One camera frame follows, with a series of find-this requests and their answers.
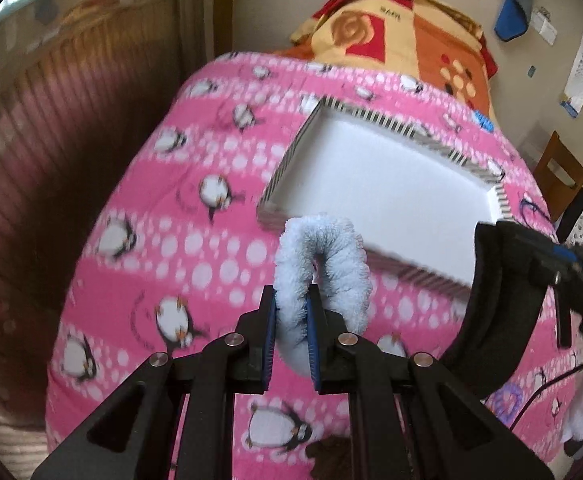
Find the light blue fluffy scrunchie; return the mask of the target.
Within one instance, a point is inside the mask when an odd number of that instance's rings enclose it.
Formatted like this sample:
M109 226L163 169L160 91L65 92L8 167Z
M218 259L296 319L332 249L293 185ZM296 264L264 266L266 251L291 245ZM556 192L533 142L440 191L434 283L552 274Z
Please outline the light blue fluffy scrunchie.
M274 258L276 342L295 373L310 375L305 298L319 286L323 307L343 317L350 333L369 326L371 271L362 237L342 218L308 216L285 223Z

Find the purple scrunchie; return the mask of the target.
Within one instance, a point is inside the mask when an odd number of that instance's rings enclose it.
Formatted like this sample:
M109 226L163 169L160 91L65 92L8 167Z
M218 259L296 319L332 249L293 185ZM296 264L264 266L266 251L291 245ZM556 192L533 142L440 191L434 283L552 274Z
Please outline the purple scrunchie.
M523 390L519 385L507 382L485 402L500 422L509 426L523 406Z

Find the pink penguin blanket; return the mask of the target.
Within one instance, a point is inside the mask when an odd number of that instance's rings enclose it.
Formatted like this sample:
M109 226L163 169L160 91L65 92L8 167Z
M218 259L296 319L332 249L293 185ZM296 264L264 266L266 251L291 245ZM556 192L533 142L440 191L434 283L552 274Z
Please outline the pink penguin blanket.
M147 356L202 350L255 309L271 284L278 236L257 204L297 130L322 96L416 122L499 177L516 220L553 237L545 203L515 148L480 128L454 96L398 73L222 56L185 82L177 101L118 183L83 248L49 366L50 452ZM451 344L465 301L374 271L365 337L383 350ZM581 361L556 348L547 293L525 357L508 381L535 390ZM348 434L346 396L317 396L276 359L265 396L237 396L234 479L310 479L305 448Z

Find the wooden headboard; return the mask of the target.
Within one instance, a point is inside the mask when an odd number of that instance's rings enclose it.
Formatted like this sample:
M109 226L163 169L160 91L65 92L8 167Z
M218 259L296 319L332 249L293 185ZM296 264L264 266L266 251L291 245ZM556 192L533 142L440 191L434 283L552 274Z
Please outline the wooden headboard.
M0 84L0 416L44 423L86 237L183 78L180 0L103 1Z

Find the blue hair clip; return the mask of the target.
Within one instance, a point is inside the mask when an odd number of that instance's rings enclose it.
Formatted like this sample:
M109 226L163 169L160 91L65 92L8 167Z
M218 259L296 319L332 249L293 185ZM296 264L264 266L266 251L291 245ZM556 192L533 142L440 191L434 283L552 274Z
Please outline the blue hair clip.
M480 113L479 110L473 110L473 119L474 122L476 122L476 124L483 130L489 133L494 132L494 125L493 122L491 122L491 119Z

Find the orange red patterned pillow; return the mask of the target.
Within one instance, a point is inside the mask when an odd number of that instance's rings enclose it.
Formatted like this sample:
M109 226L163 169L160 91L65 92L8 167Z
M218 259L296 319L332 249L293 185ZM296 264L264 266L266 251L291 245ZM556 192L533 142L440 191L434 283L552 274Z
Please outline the orange red patterned pillow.
M409 75L493 122L497 63L482 27L439 0L328 0L279 55Z

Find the white striped-edge box lid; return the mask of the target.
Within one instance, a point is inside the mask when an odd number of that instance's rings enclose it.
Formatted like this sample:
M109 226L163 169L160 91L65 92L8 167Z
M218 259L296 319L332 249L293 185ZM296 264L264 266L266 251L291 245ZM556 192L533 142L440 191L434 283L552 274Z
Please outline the white striped-edge box lid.
M413 120L331 96L301 125L257 206L272 231L316 214L350 220L371 268L447 295L473 283L477 224L513 216L492 171Z

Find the blue grey cloth bag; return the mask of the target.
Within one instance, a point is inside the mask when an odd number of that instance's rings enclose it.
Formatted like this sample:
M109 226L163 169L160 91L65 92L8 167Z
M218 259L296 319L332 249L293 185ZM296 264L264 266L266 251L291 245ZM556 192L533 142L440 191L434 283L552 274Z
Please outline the blue grey cloth bag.
M504 0L494 25L495 36L503 42L523 36L531 20L533 0Z

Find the wooden chair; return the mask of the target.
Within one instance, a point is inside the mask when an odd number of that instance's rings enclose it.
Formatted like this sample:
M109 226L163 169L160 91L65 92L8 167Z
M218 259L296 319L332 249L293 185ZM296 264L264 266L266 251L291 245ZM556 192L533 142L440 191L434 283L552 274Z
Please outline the wooden chair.
M583 187L583 165L556 131L549 138L533 176L552 221L559 219Z

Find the white wall switch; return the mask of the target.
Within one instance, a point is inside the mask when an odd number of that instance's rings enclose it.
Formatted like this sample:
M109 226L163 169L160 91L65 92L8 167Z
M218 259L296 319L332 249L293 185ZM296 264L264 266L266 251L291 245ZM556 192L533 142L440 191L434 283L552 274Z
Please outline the white wall switch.
M557 29L551 23L549 14L546 10L537 9L531 14L530 26L541 36L541 38L550 46L555 44L557 38Z

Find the brown scrunchie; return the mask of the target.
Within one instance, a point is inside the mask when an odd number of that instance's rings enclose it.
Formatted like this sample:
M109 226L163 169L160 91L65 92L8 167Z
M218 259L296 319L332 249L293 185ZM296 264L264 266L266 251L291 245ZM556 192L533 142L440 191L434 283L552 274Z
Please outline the brown scrunchie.
M351 442L347 437L329 436L305 448L313 461L310 477L315 480L351 480Z

